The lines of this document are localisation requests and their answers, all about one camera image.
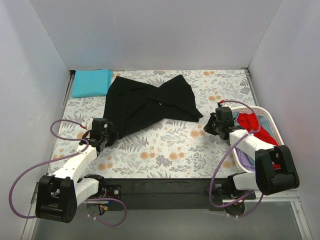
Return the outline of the black t shirt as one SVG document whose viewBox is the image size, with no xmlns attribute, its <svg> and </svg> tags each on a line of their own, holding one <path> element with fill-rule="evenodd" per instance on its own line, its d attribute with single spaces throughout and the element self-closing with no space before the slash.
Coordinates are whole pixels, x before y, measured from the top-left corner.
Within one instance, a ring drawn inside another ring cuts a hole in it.
<svg viewBox="0 0 320 240">
<path fill-rule="evenodd" d="M 113 143 L 163 119 L 197 123 L 203 115 L 182 75 L 159 87 L 118 76 L 106 94 L 103 117 L 110 124 L 107 131 Z"/>
</svg>

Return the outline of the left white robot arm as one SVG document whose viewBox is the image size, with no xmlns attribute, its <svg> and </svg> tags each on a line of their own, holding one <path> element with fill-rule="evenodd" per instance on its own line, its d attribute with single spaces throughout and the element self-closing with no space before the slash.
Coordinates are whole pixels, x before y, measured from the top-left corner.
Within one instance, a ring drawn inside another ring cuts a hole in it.
<svg viewBox="0 0 320 240">
<path fill-rule="evenodd" d="M 82 177 L 82 174 L 109 145 L 110 123 L 105 118 L 93 118 L 79 141 L 76 155 L 53 174 L 40 178 L 35 207 L 37 218 L 70 223 L 82 202 L 89 198 L 101 200 L 107 195 L 103 176 Z"/>
</svg>

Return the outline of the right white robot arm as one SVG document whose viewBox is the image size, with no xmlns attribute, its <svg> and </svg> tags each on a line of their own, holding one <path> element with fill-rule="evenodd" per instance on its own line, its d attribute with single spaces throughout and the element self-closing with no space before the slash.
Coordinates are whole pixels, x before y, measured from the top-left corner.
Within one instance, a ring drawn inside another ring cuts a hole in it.
<svg viewBox="0 0 320 240">
<path fill-rule="evenodd" d="M 268 196 L 296 189 L 300 179 L 290 149 L 286 145 L 267 143 L 255 136 L 261 126 L 252 132 L 235 125 L 232 110 L 219 106 L 211 113 L 204 131 L 230 143 L 230 150 L 238 148 L 254 160 L 254 171 L 228 176 L 221 186 L 210 185 L 211 193 L 227 194 L 237 199 L 245 191 L 257 191 Z"/>
</svg>

